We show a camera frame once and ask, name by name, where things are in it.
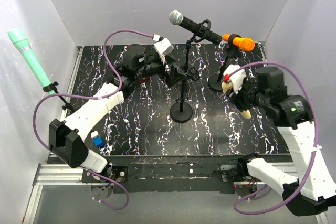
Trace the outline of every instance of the black tabletop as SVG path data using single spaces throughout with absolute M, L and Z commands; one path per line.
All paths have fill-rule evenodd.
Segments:
M 185 45 L 174 46 L 173 57 L 183 65 Z M 192 44 L 190 64 L 199 70 L 201 79 L 189 81 L 187 103 L 194 110 L 190 121 L 179 124 L 169 115 L 180 86 L 169 89 L 158 77 L 152 77 L 96 125 L 94 129 L 105 146 L 99 150 L 90 137 L 85 139 L 85 144 L 105 155 L 288 153 L 285 142 L 263 111 L 251 109 L 252 119 L 246 120 L 223 93 L 208 88 L 207 78 L 219 71 L 225 59 L 224 47 L 223 44 Z M 110 46 L 111 62 L 120 62 L 126 49 L 126 46 Z M 253 51 L 243 52 L 236 61 L 244 65 L 262 58 L 256 44 Z M 251 78 L 254 70 L 253 67 L 248 70 Z M 85 46 L 72 93 L 94 95 L 108 80 L 111 71 L 102 54 L 102 46 Z M 79 108 L 86 101 L 71 99 L 70 102 Z

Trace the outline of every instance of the round stand base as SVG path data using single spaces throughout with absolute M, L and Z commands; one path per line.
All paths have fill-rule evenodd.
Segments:
M 183 111 L 180 111 L 180 104 L 174 103 L 170 107 L 170 117 L 174 122 L 185 123 L 193 116 L 193 109 L 188 103 L 184 103 Z
M 217 91 L 217 92 L 222 92 L 222 82 L 217 82 L 218 79 L 218 74 L 214 73 L 211 76 L 209 76 L 208 79 L 208 86 L 210 89 L 212 89 L 213 91 Z

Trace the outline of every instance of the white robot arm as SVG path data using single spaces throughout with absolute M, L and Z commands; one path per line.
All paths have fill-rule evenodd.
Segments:
M 181 80 L 191 79 L 192 74 L 179 71 L 175 59 L 169 55 L 173 50 L 171 43 L 162 37 L 156 36 L 154 39 L 157 41 L 154 44 L 155 50 L 146 49 L 138 44 L 128 46 L 123 62 L 116 67 L 122 79 L 119 92 L 108 98 L 100 99 L 100 97 L 113 93 L 119 86 L 119 79 L 113 75 L 111 80 L 94 95 L 98 99 L 89 100 L 78 111 L 66 117 L 63 122 L 54 119 L 50 123 L 49 149 L 70 167 L 80 166 L 109 177 L 108 161 L 98 153 L 89 150 L 83 142 L 94 126 L 112 108 L 133 93 L 137 86 L 149 81 L 153 75 L 159 75 L 168 87 L 174 86 Z M 170 73 L 165 67 L 168 64 L 171 64 Z
M 238 171 L 242 176 L 255 177 L 280 194 L 285 200 L 298 187 L 299 181 L 308 169 L 311 152 L 316 152 L 312 170 L 300 194 L 287 204 L 297 216 L 316 215 L 334 206 L 336 183 L 333 181 L 319 148 L 313 149 L 314 122 L 310 107 L 300 95 L 287 95 L 283 82 L 283 72 L 276 67 L 262 67 L 256 70 L 257 82 L 250 81 L 243 70 L 229 78 L 229 74 L 239 69 L 230 65 L 224 72 L 222 83 L 230 101 L 242 115 L 251 106 L 258 106 L 274 120 L 278 131 L 285 140 L 296 167 L 298 178 L 290 176 L 268 164 L 260 155 L 253 153 L 238 161 Z

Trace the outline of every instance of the blue object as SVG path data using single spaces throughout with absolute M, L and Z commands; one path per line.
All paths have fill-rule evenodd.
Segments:
M 95 143 L 96 147 L 102 148 L 104 146 L 104 142 L 101 139 L 101 137 L 97 136 L 93 139 L 93 142 Z

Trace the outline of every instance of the black microphone stand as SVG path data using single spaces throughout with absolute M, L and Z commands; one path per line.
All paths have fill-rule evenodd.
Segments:
M 48 86 L 45 86 L 43 87 L 43 91 L 44 92 L 50 92 L 51 90 L 53 90 L 56 94 L 59 94 L 58 93 L 58 90 L 57 90 L 57 86 L 58 85 L 58 82 L 55 81 L 53 82 L 52 84 L 48 85 Z M 59 98 L 62 100 L 62 102 L 64 103 L 64 105 L 62 106 L 62 109 L 63 110 L 66 110 L 66 109 L 69 109 L 72 113 L 74 113 L 76 110 L 72 107 L 72 105 L 70 103 L 68 103 L 64 97 L 62 96 L 59 96 Z
M 185 64 L 182 66 L 182 69 L 184 70 L 184 73 L 188 75 L 189 72 L 195 72 L 196 70 L 194 68 L 189 69 L 189 51 L 191 48 L 191 43 L 200 43 L 203 39 L 205 39 L 206 36 L 208 36 L 208 31 L 210 31 L 211 28 L 211 22 L 209 20 L 204 20 L 200 23 L 200 29 L 198 32 L 194 33 L 194 35 L 187 40 L 185 49 L 186 49 L 186 58 L 185 58 Z M 181 95 L 178 99 L 176 99 L 176 102 L 170 107 L 170 117 L 174 122 L 178 123 L 185 123 L 191 119 L 193 116 L 193 109 L 190 106 L 190 104 L 185 103 L 185 97 L 187 97 L 187 82 L 188 79 L 184 79 L 181 81 Z
M 229 39 L 227 40 L 229 46 L 225 48 L 226 57 L 225 57 L 224 63 L 220 67 L 219 74 L 214 73 L 211 76 L 209 76 L 208 86 L 213 91 L 221 92 L 223 90 L 222 81 L 223 81 L 223 73 L 226 69 L 226 65 L 229 62 L 229 59 L 237 59 L 239 55 L 241 54 L 239 47 L 236 47 L 233 44 L 233 40 L 236 37 L 241 38 L 241 36 L 237 34 L 231 34 L 229 36 Z

